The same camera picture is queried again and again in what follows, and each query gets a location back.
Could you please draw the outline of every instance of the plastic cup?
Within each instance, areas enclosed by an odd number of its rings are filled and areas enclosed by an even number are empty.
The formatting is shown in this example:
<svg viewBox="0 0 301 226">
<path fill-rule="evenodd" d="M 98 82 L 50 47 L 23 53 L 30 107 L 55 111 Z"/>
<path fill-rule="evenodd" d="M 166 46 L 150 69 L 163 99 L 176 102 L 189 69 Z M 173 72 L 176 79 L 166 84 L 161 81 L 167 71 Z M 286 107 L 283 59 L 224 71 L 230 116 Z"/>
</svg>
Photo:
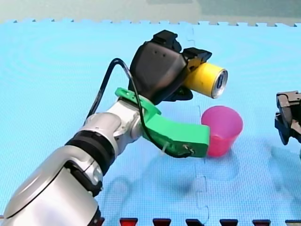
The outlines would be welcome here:
<svg viewBox="0 0 301 226">
<path fill-rule="evenodd" d="M 210 127 L 207 155 L 221 157 L 226 154 L 243 129 L 240 115 L 225 106 L 208 108 L 201 117 L 201 124 Z"/>
</svg>

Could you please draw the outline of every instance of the green gripper part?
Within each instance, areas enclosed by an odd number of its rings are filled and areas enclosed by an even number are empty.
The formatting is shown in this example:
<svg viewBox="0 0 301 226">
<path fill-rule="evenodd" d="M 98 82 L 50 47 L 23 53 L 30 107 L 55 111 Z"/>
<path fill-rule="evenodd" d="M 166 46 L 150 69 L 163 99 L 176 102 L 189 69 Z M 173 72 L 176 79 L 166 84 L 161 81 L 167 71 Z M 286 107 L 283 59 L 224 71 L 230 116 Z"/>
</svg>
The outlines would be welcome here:
<svg viewBox="0 0 301 226">
<path fill-rule="evenodd" d="M 135 93 L 118 88 L 115 94 L 137 104 Z M 205 125 L 185 124 L 161 116 L 161 111 L 148 99 L 139 95 L 144 109 L 144 122 L 151 137 L 166 151 L 176 156 L 187 152 L 191 157 L 203 158 L 207 154 L 210 128 Z"/>
</svg>

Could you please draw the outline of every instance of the black cable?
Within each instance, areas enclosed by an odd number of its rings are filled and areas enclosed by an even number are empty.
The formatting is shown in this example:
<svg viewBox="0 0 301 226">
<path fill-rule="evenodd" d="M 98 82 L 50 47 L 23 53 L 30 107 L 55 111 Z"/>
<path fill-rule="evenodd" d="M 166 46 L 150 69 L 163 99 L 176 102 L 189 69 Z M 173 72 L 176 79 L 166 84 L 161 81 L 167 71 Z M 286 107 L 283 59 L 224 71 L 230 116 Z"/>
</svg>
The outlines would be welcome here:
<svg viewBox="0 0 301 226">
<path fill-rule="evenodd" d="M 145 131 L 147 137 L 149 138 L 149 140 L 157 147 L 159 148 L 160 150 L 163 149 L 163 146 L 161 146 L 160 144 L 158 144 L 150 135 L 149 133 L 149 130 L 148 128 L 146 127 L 145 125 L 145 122 L 144 122 L 144 116 L 143 116 L 143 112 L 142 112 L 142 106 L 141 106 L 141 102 L 140 102 L 140 99 L 139 99 L 139 94 L 138 94 L 138 91 L 137 91 L 137 87 L 136 87 L 136 84 L 135 84 L 135 81 L 132 77 L 132 74 L 129 70 L 129 68 L 127 67 L 127 65 L 123 62 L 123 60 L 121 60 L 120 58 L 115 58 L 111 61 L 111 63 L 109 64 L 109 67 L 107 69 L 107 72 L 105 73 L 104 75 L 104 78 L 103 78 L 103 81 L 102 81 L 102 84 L 99 88 L 99 91 L 97 93 L 97 96 L 95 98 L 95 101 L 94 103 L 92 104 L 92 107 L 87 115 L 87 118 L 90 117 L 92 114 L 94 114 L 100 104 L 100 101 L 103 97 L 103 93 L 105 91 L 105 88 L 107 87 L 107 84 L 108 84 L 108 81 L 110 79 L 110 76 L 112 74 L 112 71 L 114 69 L 114 67 L 116 65 L 120 65 L 122 67 L 122 69 L 124 70 L 124 72 L 126 73 L 127 77 L 130 79 L 132 85 L 133 85 L 133 88 L 134 88 L 134 93 L 135 93 L 135 97 L 136 97 L 136 101 L 137 101 L 137 104 L 138 104 L 138 110 L 139 110 L 139 115 L 140 115 L 140 120 L 141 120 L 141 125 L 142 125 L 142 128 L 143 130 Z M 170 152 L 166 152 L 166 154 L 174 157 L 174 158 L 186 158 L 186 157 L 189 157 L 191 156 L 191 153 L 185 153 L 185 154 L 182 154 L 180 156 L 178 155 L 173 155 L 172 153 Z"/>
</svg>

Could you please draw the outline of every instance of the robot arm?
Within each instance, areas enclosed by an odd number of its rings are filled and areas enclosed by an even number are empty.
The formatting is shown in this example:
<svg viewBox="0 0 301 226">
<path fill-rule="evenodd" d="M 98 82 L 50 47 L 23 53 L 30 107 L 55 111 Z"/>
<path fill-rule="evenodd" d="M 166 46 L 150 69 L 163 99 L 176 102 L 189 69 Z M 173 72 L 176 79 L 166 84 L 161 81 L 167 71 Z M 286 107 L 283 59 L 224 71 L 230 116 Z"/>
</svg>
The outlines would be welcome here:
<svg viewBox="0 0 301 226">
<path fill-rule="evenodd" d="M 126 145 L 142 132 L 137 107 L 118 100 L 91 115 L 66 145 L 55 150 L 18 188 L 3 226 L 97 226 L 105 176 Z"/>
<path fill-rule="evenodd" d="M 206 156 L 210 128 L 171 121 L 155 105 L 189 100 L 191 89 L 217 98 L 228 73 L 206 62 L 208 51 L 188 48 L 180 53 L 176 37 L 169 31 L 154 35 L 139 47 L 131 70 L 118 58 L 110 63 L 83 127 L 15 191 L 2 226 L 101 225 L 94 197 L 116 158 L 139 137 L 172 157 Z M 112 107 L 95 113 L 117 64 L 130 80 L 128 90 L 118 88 Z"/>
<path fill-rule="evenodd" d="M 277 107 L 279 112 L 275 116 L 275 128 L 282 143 L 287 145 L 290 137 L 301 143 L 301 93 L 277 93 Z"/>
</svg>

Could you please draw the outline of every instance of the yellow can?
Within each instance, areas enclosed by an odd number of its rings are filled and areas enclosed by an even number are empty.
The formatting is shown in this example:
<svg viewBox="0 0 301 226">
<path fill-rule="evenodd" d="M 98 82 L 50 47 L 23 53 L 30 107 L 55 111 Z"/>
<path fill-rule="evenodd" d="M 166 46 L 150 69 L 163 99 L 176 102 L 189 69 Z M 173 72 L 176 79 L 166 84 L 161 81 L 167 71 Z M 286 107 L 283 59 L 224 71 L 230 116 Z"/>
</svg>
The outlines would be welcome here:
<svg viewBox="0 0 301 226">
<path fill-rule="evenodd" d="M 224 91 L 228 80 L 228 71 L 224 68 L 203 63 L 190 72 L 184 85 L 207 97 L 218 98 Z"/>
</svg>

